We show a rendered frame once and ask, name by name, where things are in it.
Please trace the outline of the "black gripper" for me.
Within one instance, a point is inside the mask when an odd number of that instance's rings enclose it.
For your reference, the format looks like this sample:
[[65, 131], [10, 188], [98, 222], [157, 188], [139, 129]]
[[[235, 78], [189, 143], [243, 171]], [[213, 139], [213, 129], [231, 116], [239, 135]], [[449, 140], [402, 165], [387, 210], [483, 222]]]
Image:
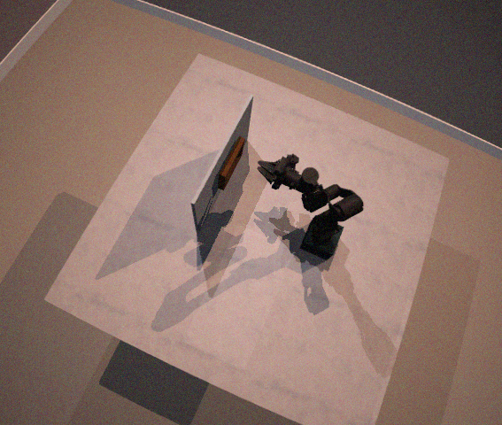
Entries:
[[282, 156], [282, 159], [275, 162], [259, 160], [258, 164], [260, 166], [258, 166], [257, 169], [264, 175], [269, 183], [272, 184], [272, 182], [274, 182], [272, 189], [279, 189], [282, 184], [290, 187], [289, 189], [296, 188], [301, 174], [299, 174], [299, 171], [295, 173], [288, 170], [288, 158]]

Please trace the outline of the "brown wooden picture frame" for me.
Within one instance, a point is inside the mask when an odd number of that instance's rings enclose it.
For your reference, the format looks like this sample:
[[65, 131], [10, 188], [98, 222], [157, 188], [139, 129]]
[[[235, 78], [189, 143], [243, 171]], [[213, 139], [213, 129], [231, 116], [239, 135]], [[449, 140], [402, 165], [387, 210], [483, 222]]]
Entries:
[[245, 138], [238, 137], [233, 149], [230, 150], [230, 153], [225, 160], [225, 164], [219, 173], [218, 189], [224, 190], [226, 188], [239, 159], [242, 157], [244, 141]]

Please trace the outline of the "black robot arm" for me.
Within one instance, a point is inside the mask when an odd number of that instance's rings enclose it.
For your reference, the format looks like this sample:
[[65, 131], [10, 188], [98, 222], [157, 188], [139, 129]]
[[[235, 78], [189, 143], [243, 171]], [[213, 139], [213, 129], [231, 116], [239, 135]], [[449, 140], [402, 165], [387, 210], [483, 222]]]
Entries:
[[[299, 157], [292, 153], [287, 154], [289, 160], [288, 170], [296, 172], [296, 163]], [[329, 240], [339, 231], [338, 221], [345, 221], [363, 211], [363, 202], [358, 194], [351, 189], [341, 188], [333, 184], [327, 188], [319, 185], [319, 171], [314, 167], [307, 167], [296, 186], [302, 192], [304, 208], [313, 213], [328, 204], [328, 210], [313, 218], [313, 242], [328, 245]], [[319, 186], [318, 186], [319, 185]], [[334, 203], [330, 200], [336, 197], [344, 199]]]

